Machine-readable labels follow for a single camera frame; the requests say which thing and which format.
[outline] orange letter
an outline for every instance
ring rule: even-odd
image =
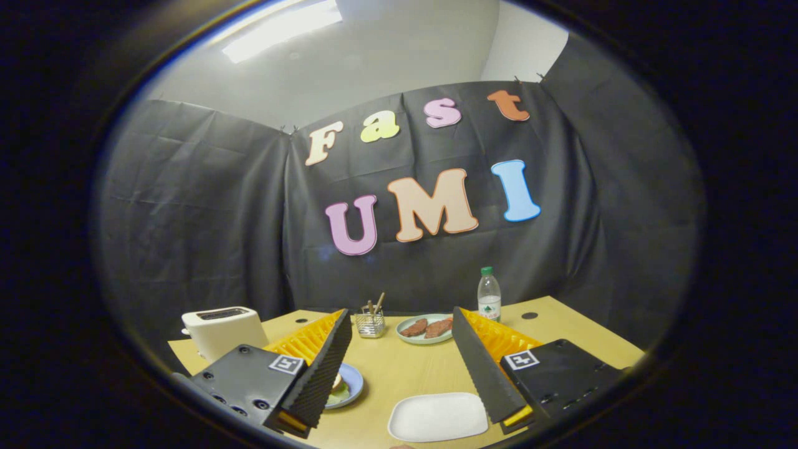
[[[388,191],[396,195],[399,206],[401,229],[397,233],[397,240],[414,241],[424,235],[416,226],[415,217],[418,217],[429,233],[438,234],[444,209],[444,231],[454,234],[475,229],[480,222],[471,215],[468,198],[465,196],[465,177],[463,169],[440,172],[432,197],[411,177],[397,179],[388,184]]]
[[[521,101],[521,99],[517,95],[510,95],[507,90],[497,90],[491,93],[488,95],[488,100],[495,101],[501,114],[510,120],[524,121],[529,118],[527,111],[519,111],[516,108],[516,103]]]
[[[317,164],[327,158],[327,151],[324,147],[333,148],[335,145],[335,133],[340,133],[344,129],[343,121],[336,121],[332,125],[316,129],[310,133],[310,156],[305,161],[305,165]]]

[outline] black curtain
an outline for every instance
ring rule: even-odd
[[[526,121],[487,96],[517,95]],[[451,98],[455,125],[432,128],[427,102]],[[365,143],[363,121],[396,114],[400,131]],[[309,134],[342,121],[324,161],[307,166]],[[519,159],[541,213],[504,219],[490,168]],[[397,241],[389,182],[412,177],[432,195],[446,169],[464,169],[479,226]],[[377,243],[339,252],[325,208],[377,197]],[[703,224],[692,151],[657,97],[571,36],[541,83],[487,81],[399,93],[342,111],[292,135],[197,105],[146,101],[109,145],[101,184],[101,256],[117,318],[165,360],[185,312],[244,305],[266,320],[297,308],[358,308],[386,292],[401,314],[476,306],[491,265],[503,304],[552,295],[647,349],[681,303]],[[446,221],[442,216],[441,225]]]

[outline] white rectangular plate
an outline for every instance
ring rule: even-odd
[[[393,408],[388,433],[408,443],[428,443],[479,435],[488,416],[479,396],[443,393],[403,399]]]

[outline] toaster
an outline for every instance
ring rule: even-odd
[[[258,313],[235,306],[202,312],[184,313],[183,334],[190,336],[199,355],[209,363],[227,354],[240,344],[263,348],[269,344]]]

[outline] bottle label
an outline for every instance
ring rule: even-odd
[[[501,312],[498,307],[492,306],[490,304],[480,304],[480,315],[484,316],[485,318],[498,321],[500,314]]]

